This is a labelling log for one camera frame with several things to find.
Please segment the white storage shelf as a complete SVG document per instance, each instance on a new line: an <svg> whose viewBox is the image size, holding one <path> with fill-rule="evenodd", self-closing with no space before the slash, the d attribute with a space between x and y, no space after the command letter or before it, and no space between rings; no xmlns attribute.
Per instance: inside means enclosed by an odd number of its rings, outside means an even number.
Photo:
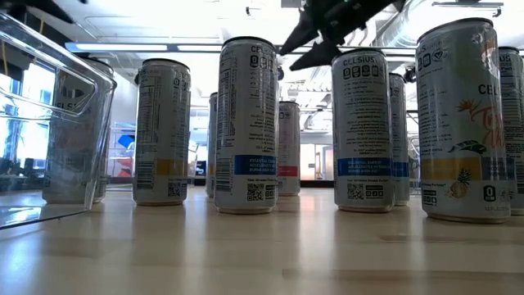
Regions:
<svg viewBox="0 0 524 295"><path fill-rule="evenodd" d="M135 134L135 123L116 121L111 125L107 163L111 178L133 177Z"/></svg>

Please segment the silver ventilation duct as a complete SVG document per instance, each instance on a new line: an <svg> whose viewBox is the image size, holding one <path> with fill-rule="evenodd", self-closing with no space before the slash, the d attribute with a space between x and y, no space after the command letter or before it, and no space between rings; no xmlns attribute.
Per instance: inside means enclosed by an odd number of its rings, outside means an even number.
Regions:
<svg viewBox="0 0 524 295"><path fill-rule="evenodd" d="M372 45L380 48L414 47L423 33L454 19L448 8L433 5L439 1L408 0L404 10L377 31Z"/></svg>

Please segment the white can yellow band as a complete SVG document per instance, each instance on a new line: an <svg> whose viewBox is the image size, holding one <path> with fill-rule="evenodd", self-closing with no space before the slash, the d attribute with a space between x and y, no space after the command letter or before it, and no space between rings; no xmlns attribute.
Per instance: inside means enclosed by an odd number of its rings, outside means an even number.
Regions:
<svg viewBox="0 0 524 295"><path fill-rule="evenodd" d="M422 209L441 220L510 216L497 34L471 17L422 34L416 48Z"/></svg>
<svg viewBox="0 0 524 295"><path fill-rule="evenodd" d="M116 82L112 67L104 61L92 57L84 61L110 80L95 85L57 72L42 191L47 204L83 205L93 199L101 182Z"/></svg>
<svg viewBox="0 0 524 295"><path fill-rule="evenodd" d="M138 72L133 200L177 206L187 197L191 74L182 62L147 59Z"/></svg>

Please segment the ceiling light strip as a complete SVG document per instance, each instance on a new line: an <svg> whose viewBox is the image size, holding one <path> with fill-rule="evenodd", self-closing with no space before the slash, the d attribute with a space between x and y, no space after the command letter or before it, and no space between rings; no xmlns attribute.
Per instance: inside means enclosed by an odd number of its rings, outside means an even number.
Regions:
<svg viewBox="0 0 524 295"><path fill-rule="evenodd" d="M213 52L221 51L222 44L218 43L65 43L70 52ZM312 46L298 47L289 54L300 55L307 53ZM341 47L341 51L349 51L366 47ZM386 55L414 56L414 48L376 48Z"/></svg>

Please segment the white can pink band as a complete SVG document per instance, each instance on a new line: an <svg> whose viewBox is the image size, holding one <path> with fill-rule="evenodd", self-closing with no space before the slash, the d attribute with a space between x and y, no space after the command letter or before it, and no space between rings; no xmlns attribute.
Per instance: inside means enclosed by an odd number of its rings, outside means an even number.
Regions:
<svg viewBox="0 0 524 295"><path fill-rule="evenodd" d="M280 196L300 192L300 108L295 102L279 103L278 192Z"/></svg>

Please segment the white can blue band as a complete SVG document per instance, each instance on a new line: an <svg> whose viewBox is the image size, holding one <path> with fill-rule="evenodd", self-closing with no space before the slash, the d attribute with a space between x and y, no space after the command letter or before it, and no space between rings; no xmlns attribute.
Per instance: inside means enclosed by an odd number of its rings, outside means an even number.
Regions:
<svg viewBox="0 0 524 295"><path fill-rule="evenodd" d="M230 214L270 213L278 198L276 48L240 36L219 57L215 206Z"/></svg>
<svg viewBox="0 0 524 295"><path fill-rule="evenodd" d="M389 74L392 131L392 175L395 186L395 205L406 206L409 201L409 152L407 139L404 78Z"/></svg>
<svg viewBox="0 0 524 295"><path fill-rule="evenodd" d="M332 60L334 201L343 211L394 206L386 55L359 48Z"/></svg>

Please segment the clear plastic bin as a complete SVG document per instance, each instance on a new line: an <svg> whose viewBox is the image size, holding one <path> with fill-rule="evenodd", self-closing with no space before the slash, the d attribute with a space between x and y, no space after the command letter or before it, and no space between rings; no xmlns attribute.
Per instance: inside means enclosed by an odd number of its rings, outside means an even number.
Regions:
<svg viewBox="0 0 524 295"><path fill-rule="evenodd" d="M109 77L84 58L0 13L0 229L89 211L42 199L56 74L63 70L98 85Z"/></svg>

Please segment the white can peach band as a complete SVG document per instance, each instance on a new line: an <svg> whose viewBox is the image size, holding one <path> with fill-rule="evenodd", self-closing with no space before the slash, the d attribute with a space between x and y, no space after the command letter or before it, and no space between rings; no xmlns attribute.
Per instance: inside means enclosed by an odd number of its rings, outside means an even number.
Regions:
<svg viewBox="0 0 524 295"><path fill-rule="evenodd" d="M215 187L215 156L216 156L216 137L217 137L217 102L218 94L210 95L208 140L207 140L207 167L206 167L206 193L208 197L214 196Z"/></svg>

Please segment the white Celsius soda can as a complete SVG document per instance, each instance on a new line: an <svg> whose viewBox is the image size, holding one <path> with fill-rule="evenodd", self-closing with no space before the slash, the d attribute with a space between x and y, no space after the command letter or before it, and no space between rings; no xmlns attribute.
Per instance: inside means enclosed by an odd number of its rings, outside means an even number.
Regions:
<svg viewBox="0 0 524 295"><path fill-rule="evenodd" d="M513 172L511 214L524 216L524 61L514 47L499 47L504 140Z"/></svg>

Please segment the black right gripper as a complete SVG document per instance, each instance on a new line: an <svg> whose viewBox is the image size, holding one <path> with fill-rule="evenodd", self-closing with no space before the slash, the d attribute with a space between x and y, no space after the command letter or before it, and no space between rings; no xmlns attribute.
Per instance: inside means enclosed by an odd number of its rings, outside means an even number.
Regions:
<svg viewBox="0 0 524 295"><path fill-rule="evenodd" d="M319 35L323 40L343 44L346 35L356 29L365 29L366 22L380 11L392 5L397 12L401 12L405 2L406 0L306 0L299 21L280 47L279 54L285 56ZM315 43L289 69L296 71L330 66L332 60L340 55L341 51L334 43Z"/></svg>

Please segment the grey ceiling bracket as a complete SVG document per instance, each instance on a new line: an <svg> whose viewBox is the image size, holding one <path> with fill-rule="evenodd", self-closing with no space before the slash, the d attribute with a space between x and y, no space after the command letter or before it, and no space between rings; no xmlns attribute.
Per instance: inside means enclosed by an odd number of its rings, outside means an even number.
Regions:
<svg viewBox="0 0 524 295"><path fill-rule="evenodd" d="M502 13L502 7L504 6L503 2L494 2L492 0L440 0L433 1L431 3L433 7L460 7L460 8L471 8L471 9L481 9L481 8L491 8L495 9L492 13L493 17L498 17Z"/></svg>

